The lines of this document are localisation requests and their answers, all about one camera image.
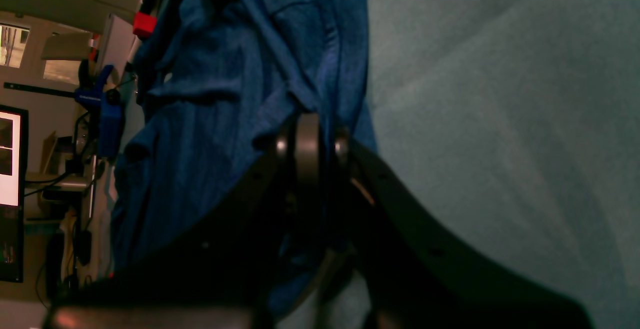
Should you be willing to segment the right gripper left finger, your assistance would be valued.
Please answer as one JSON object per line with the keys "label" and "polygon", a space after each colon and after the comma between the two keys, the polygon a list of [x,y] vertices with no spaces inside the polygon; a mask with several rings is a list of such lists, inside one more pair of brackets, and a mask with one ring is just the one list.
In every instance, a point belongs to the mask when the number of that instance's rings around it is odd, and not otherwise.
{"label": "right gripper left finger", "polygon": [[220,204],[112,278],[55,302],[44,329],[274,329],[282,240],[321,222],[317,114],[289,119]]}

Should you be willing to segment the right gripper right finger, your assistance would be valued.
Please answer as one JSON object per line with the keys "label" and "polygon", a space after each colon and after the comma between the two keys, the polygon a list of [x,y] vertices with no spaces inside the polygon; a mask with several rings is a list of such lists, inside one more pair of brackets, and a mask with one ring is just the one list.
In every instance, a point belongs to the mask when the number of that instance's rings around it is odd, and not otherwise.
{"label": "right gripper right finger", "polygon": [[473,249],[345,127],[328,146],[332,222],[371,308],[364,329],[591,329],[582,304]]}

